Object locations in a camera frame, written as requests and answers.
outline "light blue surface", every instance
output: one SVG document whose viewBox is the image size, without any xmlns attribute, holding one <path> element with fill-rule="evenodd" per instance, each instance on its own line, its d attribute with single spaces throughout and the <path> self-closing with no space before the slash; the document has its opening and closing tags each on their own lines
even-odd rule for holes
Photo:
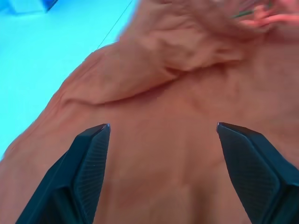
<svg viewBox="0 0 299 224">
<path fill-rule="evenodd" d="M 0 12 L 0 157 L 45 108 L 66 77 L 116 41 L 137 0 L 58 0 L 47 13 Z"/>
</svg>

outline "crumpled cloth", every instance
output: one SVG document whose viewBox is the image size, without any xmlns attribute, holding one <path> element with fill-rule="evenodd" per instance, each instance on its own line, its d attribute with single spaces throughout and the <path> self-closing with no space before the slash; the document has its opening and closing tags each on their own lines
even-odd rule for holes
<svg viewBox="0 0 299 224">
<path fill-rule="evenodd" d="M 249 224 L 216 125 L 261 132 L 299 168 L 299 29 L 247 27 L 229 11 L 142 0 L 119 41 L 90 54 L 7 149 L 0 223 L 17 220 L 79 133 L 110 123 L 95 224 Z"/>
</svg>

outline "wrinkled fabric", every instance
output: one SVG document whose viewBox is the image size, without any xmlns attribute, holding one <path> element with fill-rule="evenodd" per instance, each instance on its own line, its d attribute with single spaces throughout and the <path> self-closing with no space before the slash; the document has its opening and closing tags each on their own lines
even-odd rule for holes
<svg viewBox="0 0 299 224">
<path fill-rule="evenodd" d="M 110 123 L 95 224 L 249 224 L 216 124 L 263 133 L 299 168 L 299 29 L 249 28 L 230 7 L 142 0 L 119 41 L 90 54 L 7 149 L 0 223 L 17 220 L 79 133 Z"/>
</svg>

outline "white object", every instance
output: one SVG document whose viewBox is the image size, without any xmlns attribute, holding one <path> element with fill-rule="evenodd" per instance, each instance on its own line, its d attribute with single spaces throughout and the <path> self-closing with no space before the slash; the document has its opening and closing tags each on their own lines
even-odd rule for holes
<svg viewBox="0 0 299 224">
<path fill-rule="evenodd" d="M 0 0 L 0 11 L 5 9 L 8 6 L 8 3 L 6 0 Z"/>
<path fill-rule="evenodd" d="M 48 11 L 43 0 L 9 0 L 16 14 L 45 13 Z"/>
</svg>

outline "orange cloth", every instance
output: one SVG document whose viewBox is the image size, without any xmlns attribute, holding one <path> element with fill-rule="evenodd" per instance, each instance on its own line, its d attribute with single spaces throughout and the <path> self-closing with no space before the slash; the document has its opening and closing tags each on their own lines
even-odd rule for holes
<svg viewBox="0 0 299 224">
<path fill-rule="evenodd" d="M 249 28 L 212 0 L 142 0 L 6 151 L 0 223 L 17 220 L 77 134 L 110 123 L 95 224 L 249 224 L 216 124 L 263 133 L 299 168 L 298 59 L 292 25 Z"/>
</svg>

